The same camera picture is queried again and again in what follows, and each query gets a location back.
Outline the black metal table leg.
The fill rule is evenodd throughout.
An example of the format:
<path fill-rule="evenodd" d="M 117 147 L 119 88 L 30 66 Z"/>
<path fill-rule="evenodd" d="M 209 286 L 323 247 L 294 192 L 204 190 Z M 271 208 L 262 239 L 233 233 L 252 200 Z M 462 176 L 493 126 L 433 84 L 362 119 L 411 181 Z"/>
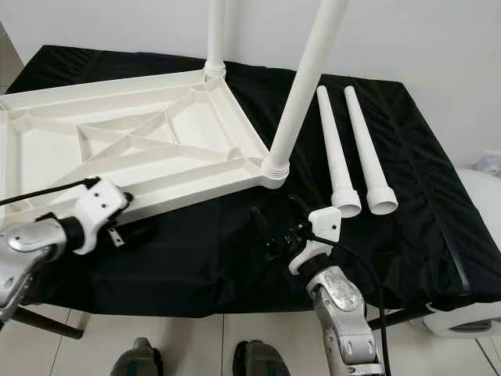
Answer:
<path fill-rule="evenodd" d="M 55 321 L 20 305 L 13 311 L 11 320 L 69 339 L 79 340 L 85 336 L 85 330 Z"/>
<path fill-rule="evenodd" d="M 429 316 L 437 312 L 437 310 L 433 307 L 429 307 L 428 305 L 416 305 L 416 307 L 395 310 L 390 313 L 384 313 L 383 315 L 376 312 L 376 318 L 369 319 L 368 324 L 373 330 L 379 330 L 416 319 L 421 319 L 423 316 Z"/>

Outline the black tablecloth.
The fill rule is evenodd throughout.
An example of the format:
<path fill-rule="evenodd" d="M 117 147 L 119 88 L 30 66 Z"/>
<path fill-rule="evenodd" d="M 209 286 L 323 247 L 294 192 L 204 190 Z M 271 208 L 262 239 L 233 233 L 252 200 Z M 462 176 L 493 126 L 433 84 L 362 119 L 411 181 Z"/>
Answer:
<path fill-rule="evenodd" d="M 456 168 L 401 82 L 325 74 L 341 140 L 350 123 L 341 90 L 354 86 L 387 182 L 390 215 L 344 222 L 351 254 L 333 260 L 372 303 L 389 309 L 501 300 L 501 255 Z M 289 179 L 278 189 L 239 191 L 121 228 L 134 248 L 98 248 L 47 262 L 26 301 L 90 314 L 210 316 L 308 310 L 287 263 L 265 255 L 251 207 L 277 230 L 293 222 L 289 196 L 328 203 L 330 182 L 314 107 L 298 136 Z"/>

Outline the grey robot leg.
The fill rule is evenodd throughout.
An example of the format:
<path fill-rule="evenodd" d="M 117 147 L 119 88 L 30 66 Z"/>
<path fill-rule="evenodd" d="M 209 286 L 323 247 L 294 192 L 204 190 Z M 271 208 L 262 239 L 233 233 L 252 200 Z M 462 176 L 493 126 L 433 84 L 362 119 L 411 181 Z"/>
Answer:
<path fill-rule="evenodd" d="M 232 376 L 291 376 L 278 350 L 261 340 L 236 345 Z"/>
<path fill-rule="evenodd" d="M 136 338 L 112 366 L 110 376 L 164 376 L 164 362 L 146 337 Z"/>

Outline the grey robot right leg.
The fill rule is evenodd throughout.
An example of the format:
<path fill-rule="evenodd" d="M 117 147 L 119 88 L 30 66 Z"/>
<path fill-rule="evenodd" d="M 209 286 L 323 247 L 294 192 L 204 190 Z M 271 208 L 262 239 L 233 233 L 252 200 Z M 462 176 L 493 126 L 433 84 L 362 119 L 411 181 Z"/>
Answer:
<path fill-rule="evenodd" d="M 278 350 L 261 340 L 236 345 L 232 376 L 291 376 Z"/>

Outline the grey robot left leg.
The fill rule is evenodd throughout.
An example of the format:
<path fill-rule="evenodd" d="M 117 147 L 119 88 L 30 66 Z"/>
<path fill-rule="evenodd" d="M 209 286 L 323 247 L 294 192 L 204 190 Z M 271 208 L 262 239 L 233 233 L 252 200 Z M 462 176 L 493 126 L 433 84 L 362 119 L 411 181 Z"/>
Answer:
<path fill-rule="evenodd" d="M 112 366 L 110 376 L 164 376 L 164 362 L 146 337 L 136 338 Z"/>

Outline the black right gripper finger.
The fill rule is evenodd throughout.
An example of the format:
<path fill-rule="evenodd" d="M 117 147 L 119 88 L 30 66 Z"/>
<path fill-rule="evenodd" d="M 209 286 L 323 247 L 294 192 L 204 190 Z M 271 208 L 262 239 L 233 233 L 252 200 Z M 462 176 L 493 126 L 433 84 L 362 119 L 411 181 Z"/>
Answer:
<path fill-rule="evenodd" d="M 293 224 L 295 226 L 307 226 L 310 222 L 310 214 L 312 207 L 307 201 L 299 196 L 289 196 L 287 200 L 290 201 L 291 211 L 293 212 Z"/>
<path fill-rule="evenodd" d="M 258 232 L 258 236 L 261 237 L 262 247 L 264 247 L 265 255 L 276 255 L 275 246 L 276 238 L 273 236 L 271 223 L 265 217 L 264 212 L 258 207 L 251 207 L 251 216 L 254 219 L 254 226 Z"/>

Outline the white plastic children table top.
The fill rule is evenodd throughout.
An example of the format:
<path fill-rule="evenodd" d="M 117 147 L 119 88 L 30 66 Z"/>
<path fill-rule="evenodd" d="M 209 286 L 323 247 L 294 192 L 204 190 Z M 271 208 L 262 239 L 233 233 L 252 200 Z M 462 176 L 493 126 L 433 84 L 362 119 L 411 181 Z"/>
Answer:
<path fill-rule="evenodd" d="M 4 225 L 69 215 L 77 183 L 110 180 L 129 223 L 255 186 L 268 147 L 228 83 L 203 71 L 1 96 Z"/>

